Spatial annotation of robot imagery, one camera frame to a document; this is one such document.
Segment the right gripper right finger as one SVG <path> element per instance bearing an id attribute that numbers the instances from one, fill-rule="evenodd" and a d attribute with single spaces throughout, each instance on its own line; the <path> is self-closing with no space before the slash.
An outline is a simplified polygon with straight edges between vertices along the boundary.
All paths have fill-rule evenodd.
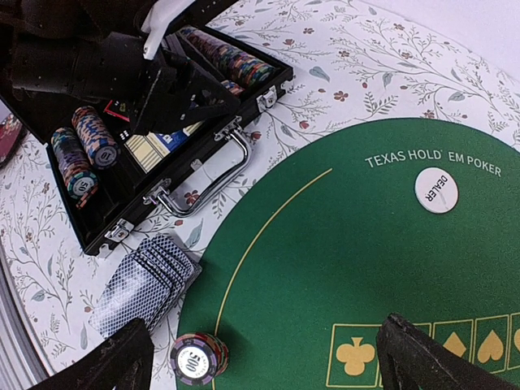
<path id="1" fill-rule="evenodd" d="M 449 352 L 399 314 L 376 336 L 385 389 L 516 389 L 517 386 Z"/>

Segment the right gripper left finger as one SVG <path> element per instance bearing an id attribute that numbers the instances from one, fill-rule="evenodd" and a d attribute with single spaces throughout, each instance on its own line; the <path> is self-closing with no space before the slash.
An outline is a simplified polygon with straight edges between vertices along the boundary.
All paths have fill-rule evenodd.
<path id="1" fill-rule="evenodd" d="M 37 389 L 149 389 L 154 344 L 141 318 L 135 318 L 96 349 Z"/>

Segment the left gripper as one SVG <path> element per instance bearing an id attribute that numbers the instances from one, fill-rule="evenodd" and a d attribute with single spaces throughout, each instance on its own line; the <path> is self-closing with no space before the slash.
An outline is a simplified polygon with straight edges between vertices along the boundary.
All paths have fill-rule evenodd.
<path id="1" fill-rule="evenodd" d="M 149 61 L 141 24 L 155 2 L 2 2 L 2 102 L 38 137 L 63 124 L 68 111 L 108 100 L 130 106 L 131 131 L 140 135 L 235 113 L 240 100 L 176 38 L 229 2 L 194 1 L 169 24 Z"/>

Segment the purple black chip stack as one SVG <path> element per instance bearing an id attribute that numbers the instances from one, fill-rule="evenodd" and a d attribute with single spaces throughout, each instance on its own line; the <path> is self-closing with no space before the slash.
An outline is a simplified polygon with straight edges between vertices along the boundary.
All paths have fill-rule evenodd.
<path id="1" fill-rule="evenodd" d="M 181 383 L 207 385 L 228 368 L 229 349 L 209 333 L 186 333 L 175 340 L 170 361 L 175 377 Z"/>

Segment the black poker chip case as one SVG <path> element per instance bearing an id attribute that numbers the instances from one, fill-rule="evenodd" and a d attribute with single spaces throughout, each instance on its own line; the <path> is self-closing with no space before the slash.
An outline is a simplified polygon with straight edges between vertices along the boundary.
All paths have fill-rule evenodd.
<path id="1" fill-rule="evenodd" d="M 184 218 L 249 163 L 292 68 L 209 27 L 229 1 L 4 1 L 1 99 L 45 147 L 81 248 Z"/>

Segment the white dealer button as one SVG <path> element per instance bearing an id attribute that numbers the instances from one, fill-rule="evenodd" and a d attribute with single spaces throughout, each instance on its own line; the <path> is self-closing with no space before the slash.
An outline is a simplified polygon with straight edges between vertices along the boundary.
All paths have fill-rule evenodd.
<path id="1" fill-rule="evenodd" d="M 422 207 L 438 215 L 451 211 L 459 197 L 454 178 L 438 167 L 423 169 L 416 177 L 414 191 Z"/>

